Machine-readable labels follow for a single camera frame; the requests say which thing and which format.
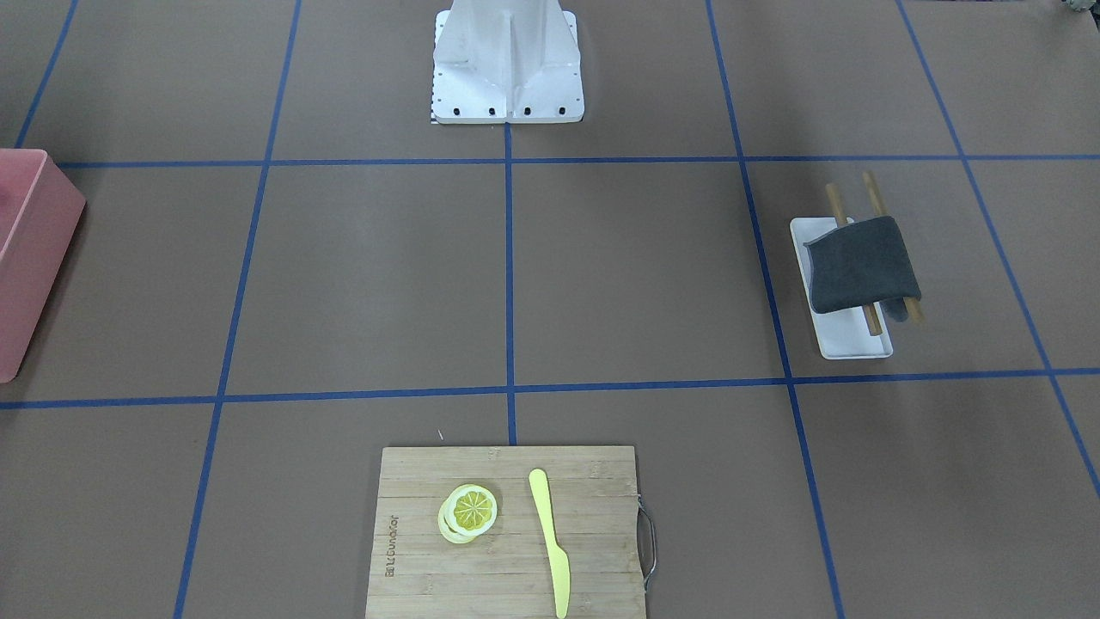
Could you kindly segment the dark grey cloth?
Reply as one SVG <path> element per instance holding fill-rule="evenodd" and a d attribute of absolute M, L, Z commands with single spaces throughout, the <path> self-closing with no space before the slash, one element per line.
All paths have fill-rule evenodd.
<path fill-rule="evenodd" d="M 891 215 L 831 230 L 809 250 L 809 303 L 820 314 L 881 303 L 893 322 L 910 318 L 905 299 L 922 297 L 908 246 Z"/>

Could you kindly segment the yellow lemon slices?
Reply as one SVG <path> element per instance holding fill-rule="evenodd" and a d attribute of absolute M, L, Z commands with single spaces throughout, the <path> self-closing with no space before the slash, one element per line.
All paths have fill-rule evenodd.
<path fill-rule="evenodd" d="M 457 487 L 437 511 L 437 529 L 453 544 L 468 544 L 483 537 L 498 518 L 495 494 L 475 483 Z"/>

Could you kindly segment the yellow plastic knife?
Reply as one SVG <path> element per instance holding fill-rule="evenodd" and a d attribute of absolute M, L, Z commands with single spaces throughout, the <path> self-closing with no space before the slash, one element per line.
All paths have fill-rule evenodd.
<path fill-rule="evenodd" d="M 572 571 L 565 550 L 558 542 L 553 496 L 551 496 L 546 471 L 542 468 L 531 469 L 528 475 L 528 486 L 534 494 L 535 512 L 539 519 L 547 551 L 547 563 L 549 563 L 553 581 L 556 618 L 566 618 L 572 596 Z"/>

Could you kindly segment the white rectangular tray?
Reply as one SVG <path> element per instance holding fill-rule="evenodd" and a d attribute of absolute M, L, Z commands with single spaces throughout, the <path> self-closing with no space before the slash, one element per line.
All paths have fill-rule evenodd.
<path fill-rule="evenodd" d="M 789 228 L 803 290 L 809 297 L 814 267 L 806 243 L 827 234 L 837 224 L 833 217 L 795 217 Z M 809 306 L 809 313 L 820 354 L 825 360 L 879 360 L 891 357 L 895 352 L 886 325 L 882 334 L 870 334 L 862 309 L 853 307 L 822 314 Z"/>

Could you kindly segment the bamboo cutting board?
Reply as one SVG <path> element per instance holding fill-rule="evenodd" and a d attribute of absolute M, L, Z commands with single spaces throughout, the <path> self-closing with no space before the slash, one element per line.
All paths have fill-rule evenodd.
<path fill-rule="evenodd" d="M 541 469 L 569 560 L 569 618 L 645 618 L 637 458 L 630 446 L 444 446 L 382 451 L 369 618 L 554 618 L 553 570 L 529 475 Z M 498 518 L 468 543 L 440 532 L 443 502 L 476 485 Z"/>

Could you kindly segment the wooden stick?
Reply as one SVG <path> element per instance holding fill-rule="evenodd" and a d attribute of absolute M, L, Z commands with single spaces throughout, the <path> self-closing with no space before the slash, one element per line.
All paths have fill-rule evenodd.
<path fill-rule="evenodd" d="M 869 195 L 870 205 L 875 214 L 878 217 L 890 215 L 872 172 L 864 172 L 864 184 L 865 191 Z M 905 307 L 908 307 L 908 317 L 910 317 L 913 322 L 917 322 L 920 324 L 925 321 L 925 316 L 917 297 L 904 297 L 903 302 Z"/>
<path fill-rule="evenodd" d="M 842 205 L 840 187 L 836 183 L 831 181 L 825 185 L 825 192 L 828 196 L 831 212 L 835 219 L 837 229 L 848 226 L 848 215 L 844 205 Z M 867 327 L 869 336 L 878 338 L 880 334 L 883 334 L 883 323 L 877 314 L 876 306 L 873 303 L 865 303 L 861 306 L 861 309 L 864 310 L 865 327 Z"/>

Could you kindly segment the pink plastic bin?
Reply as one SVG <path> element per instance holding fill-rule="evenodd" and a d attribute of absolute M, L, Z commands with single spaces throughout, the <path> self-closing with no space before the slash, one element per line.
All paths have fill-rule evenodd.
<path fill-rule="evenodd" d="M 20 371 L 85 205 L 46 151 L 1 151 L 3 383 Z"/>

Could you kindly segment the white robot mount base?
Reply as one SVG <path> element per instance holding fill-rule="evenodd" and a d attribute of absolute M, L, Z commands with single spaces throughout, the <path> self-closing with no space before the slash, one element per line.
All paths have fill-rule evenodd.
<path fill-rule="evenodd" d="M 430 118 L 440 125 L 578 123 L 578 16 L 558 1 L 455 1 L 435 16 Z"/>

